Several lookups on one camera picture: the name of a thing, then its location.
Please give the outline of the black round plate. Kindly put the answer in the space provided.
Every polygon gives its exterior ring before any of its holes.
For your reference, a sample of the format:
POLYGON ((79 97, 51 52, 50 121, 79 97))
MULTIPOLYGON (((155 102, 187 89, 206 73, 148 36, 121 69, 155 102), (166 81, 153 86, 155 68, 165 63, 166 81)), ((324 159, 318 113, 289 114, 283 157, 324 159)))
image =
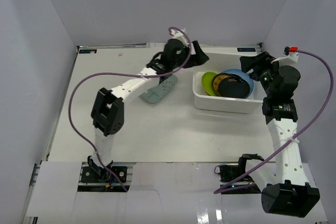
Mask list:
POLYGON ((241 78, 225 78, 218 84, 218 93, 227 98, 244 99, 250 93, 250 85, 241 78))

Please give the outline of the right blue table label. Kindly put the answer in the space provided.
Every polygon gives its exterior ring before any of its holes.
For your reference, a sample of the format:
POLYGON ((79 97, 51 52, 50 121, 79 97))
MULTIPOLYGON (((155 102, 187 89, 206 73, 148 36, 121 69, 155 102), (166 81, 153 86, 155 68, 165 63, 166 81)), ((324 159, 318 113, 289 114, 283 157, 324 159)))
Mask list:
POLYGON ((256 52, 256 49, 251 48, 251 47, 238 47, 237 51, 238 52, 256 52))

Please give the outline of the white plastic bin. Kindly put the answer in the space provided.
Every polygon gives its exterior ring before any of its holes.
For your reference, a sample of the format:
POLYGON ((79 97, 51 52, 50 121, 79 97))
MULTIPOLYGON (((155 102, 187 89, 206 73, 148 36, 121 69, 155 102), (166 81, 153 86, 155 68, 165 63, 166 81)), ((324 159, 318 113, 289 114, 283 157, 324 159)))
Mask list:
POLYGON ((254 82, 254 90, 246 99, 213 97, 207 95, 202 86, 202 76, 206 72, 220 73, 227 69, 240 68, 240 55, 222 52, 207 52, 209 61, 195 68, 193 74, 192 90, 194 93, 194 105, 197 109, 218 112, 232 112, 251 114, 261 111, 261 105, 265 92, 259 82, 254 82))

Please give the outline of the yellow patterned plate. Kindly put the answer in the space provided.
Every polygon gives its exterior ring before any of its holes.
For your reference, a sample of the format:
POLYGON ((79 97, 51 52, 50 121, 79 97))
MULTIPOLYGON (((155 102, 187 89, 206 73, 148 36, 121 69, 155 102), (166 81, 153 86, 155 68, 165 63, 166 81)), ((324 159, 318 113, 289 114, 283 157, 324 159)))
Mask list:
POLYGON ((237 81, 237 77, 232 74, 219 73, 212 79, 212 89, 217 96, 232 98, 237 81))

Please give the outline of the lime green round plate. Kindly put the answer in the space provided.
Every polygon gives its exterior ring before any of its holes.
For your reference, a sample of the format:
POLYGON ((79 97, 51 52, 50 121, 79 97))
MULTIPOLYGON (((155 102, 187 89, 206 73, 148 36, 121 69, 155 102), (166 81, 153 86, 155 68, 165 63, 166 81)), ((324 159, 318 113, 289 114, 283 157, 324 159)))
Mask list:
POLYGON ((217 75, 217 73, 215 72, 205 72, 203 75, 202 75, 202 86, 205 90, 205 92, 210 95, 210 96, 214 96, 216 97, 216 93, 214 92, 213 90, 213 86, 212 86, 212 83, 213 83, 213 78, 217 75))

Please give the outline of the blue table label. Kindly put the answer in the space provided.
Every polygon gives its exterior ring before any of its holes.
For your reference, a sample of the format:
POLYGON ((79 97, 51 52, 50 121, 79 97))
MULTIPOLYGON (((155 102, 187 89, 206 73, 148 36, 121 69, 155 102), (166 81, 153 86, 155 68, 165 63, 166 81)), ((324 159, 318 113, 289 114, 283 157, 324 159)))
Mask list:
POLYGON ((97 50, 96 49, 80 49, 79 54, 96 54, 97 50))
POLYGON ((251 47, 238 47, 237 51, 238 52, 256 52, 256 49, 251 48, 251 47))

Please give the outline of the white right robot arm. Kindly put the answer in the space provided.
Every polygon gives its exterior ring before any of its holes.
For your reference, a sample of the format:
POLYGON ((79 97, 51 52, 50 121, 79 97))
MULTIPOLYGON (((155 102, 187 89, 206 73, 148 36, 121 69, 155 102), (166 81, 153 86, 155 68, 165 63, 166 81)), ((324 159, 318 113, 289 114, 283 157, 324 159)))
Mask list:
POLYGON ((276 171, 244 163, 238 166, 237 175, 245 182, 253 179, 257 184, 264 212, 304 218, 319 201, 320 193, 310 185, 303 170, 295 136, 298 116, 292 97, 300 72, 288 64, 280 64, 279 59, 267 52, 254 57, 241 56, 239 61, 242 72, 259 81, 265 91, 262 112, 276 152, 276 171))

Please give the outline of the light blue round plate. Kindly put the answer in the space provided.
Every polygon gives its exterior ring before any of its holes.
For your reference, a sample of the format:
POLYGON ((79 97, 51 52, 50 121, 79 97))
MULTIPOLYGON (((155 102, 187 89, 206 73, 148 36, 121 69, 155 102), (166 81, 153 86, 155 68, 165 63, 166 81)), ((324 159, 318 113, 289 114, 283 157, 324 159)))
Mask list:
POLYGON ((250 92, 246 98, 247 99, 254 98, 253 92, 255 89, 255 83, 254 83, 254 80, 252 80, 247 73, 244 73, 240 69, 237 69, 237 68, 226 69, 226 70, 223 70, 221 73, 235 74, 237 76, 240 76, 242 79, 244 79, 250 86, 250 92))

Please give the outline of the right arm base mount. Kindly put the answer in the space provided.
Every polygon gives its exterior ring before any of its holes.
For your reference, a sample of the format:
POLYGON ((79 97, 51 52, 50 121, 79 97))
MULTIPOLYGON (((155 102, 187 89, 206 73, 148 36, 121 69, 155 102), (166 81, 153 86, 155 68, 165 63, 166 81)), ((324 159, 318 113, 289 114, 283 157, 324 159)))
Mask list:
MULTIPOLYGON (((238 165, 219 164, 214 168, 214 173, 219 176, 220 186, 230 182, 236 177, 240 176, 244 172, 240 171, 238 165)), ((243 195, 243 194, 260 194, 261 191, 248 175, 245 178, 233 183, 227 189, 222 192, 222 195, 243 195)))

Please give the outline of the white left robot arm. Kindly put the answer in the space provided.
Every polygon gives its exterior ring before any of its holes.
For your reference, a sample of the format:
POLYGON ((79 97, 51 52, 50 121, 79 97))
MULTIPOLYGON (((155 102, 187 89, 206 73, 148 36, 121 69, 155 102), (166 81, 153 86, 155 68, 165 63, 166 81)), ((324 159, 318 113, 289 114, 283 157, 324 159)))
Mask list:
POLYGON ((203 65, 208 60, 209 57, 197 41, 193 41, 192 47, 189 47, 178 39, 170 39, 163 51, 155 54, 141 70, 139 78, 98 91, 91 111, 97 150, 88 157, 89 167, 98 181, 105 182, 111 177, 113 140, 124 125, 124 106, 150 88, 159 86, 172 76, 168 73, 180 67, 183 62, 186 62, 184 68, 192 68, 203 65))

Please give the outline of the pale blue rectangular divided plate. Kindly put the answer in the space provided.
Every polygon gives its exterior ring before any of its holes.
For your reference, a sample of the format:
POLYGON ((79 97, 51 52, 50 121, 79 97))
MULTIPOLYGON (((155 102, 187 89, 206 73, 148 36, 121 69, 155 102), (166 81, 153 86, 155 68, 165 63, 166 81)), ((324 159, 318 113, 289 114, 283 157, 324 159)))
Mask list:
POLYGON ((166 97, 177 85, 178 78, 176 75, 166 77, 159 85, 148 89, 140 95, 140 98, 150 104, 156 104, 166 97))

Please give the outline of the white paper sheet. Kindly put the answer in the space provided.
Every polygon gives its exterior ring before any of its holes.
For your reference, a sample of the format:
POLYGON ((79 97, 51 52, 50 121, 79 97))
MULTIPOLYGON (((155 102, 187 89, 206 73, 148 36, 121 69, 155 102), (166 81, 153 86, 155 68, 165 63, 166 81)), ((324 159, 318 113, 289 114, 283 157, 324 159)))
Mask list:
POLYGON ((148 48, 164 48, 165 45, 165 42, 150 42, 148 48))

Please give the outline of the left blue table label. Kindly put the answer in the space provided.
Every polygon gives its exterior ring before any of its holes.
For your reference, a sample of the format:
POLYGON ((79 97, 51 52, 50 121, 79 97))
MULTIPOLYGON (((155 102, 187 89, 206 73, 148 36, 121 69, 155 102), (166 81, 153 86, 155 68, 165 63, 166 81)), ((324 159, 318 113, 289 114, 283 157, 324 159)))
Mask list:
POLYGON ((96 54, 97 50, 96 49, 80 49, 79 54, 96 54))

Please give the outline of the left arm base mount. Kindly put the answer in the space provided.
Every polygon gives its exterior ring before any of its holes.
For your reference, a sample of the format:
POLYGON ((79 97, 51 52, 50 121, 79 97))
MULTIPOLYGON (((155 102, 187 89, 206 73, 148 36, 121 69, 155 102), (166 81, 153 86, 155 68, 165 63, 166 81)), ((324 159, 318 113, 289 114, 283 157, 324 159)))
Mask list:
POLYGON ((125 165, 107 165, 113 172, 111 174, 105 168, 93 162, 91 156, 87 158, 87 164, 81 168, 77 192, 87 193, 126 193, 130 187, 131 167, 125 165))

